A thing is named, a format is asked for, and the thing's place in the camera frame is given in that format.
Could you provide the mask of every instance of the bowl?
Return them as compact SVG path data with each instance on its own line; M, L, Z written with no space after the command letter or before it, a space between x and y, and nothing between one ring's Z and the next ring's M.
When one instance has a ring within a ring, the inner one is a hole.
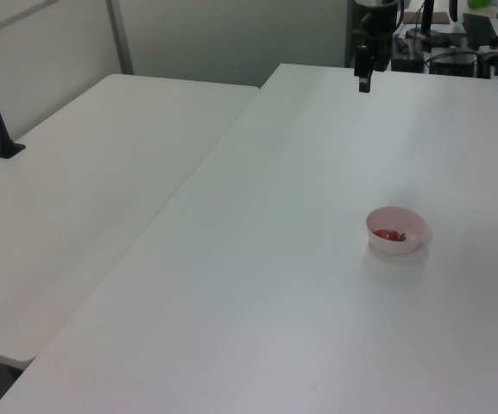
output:
M386 254L408 254L417 248L426 232L419 214L403 207L381 207L369 213L366 219L369 244ZM386 240L374 234L379 229L406 233L405 241Z

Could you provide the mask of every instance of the wire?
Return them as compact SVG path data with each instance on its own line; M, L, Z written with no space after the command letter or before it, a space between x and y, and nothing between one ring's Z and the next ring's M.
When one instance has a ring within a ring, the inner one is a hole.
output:
M400 29L400 34L402 34L402 31L404 30L404 28L408 25L408 24L413 24L413 19L415 19L415 23L417 24L417 22L419 21L419 14L421 13L421 10L423 9L423 7L425 6L425 2L423 2L421 4L421 7L418 9L418 11L415 13L415 15L413 15L413 18L410 19L409 22L406 22L404 23L404 26L402 26L402 28Z
M436 56L433 56L430 59L427 59L423 63L427 64L427 63L433 62L434 60L437 60L437 59L446 58L448 56L457 56L459 54L473 54L474 56L478 56L479 53L477 53L477 52L448 52L448 53L441 53L441 54L438 54Z
M417 17L415 18L415 28L413 29L413 49L415 49L415 39L418 37L418 22L419 22L419 15L421 14L421 10L425 7L425 2L421 4L421 7L418 10Z

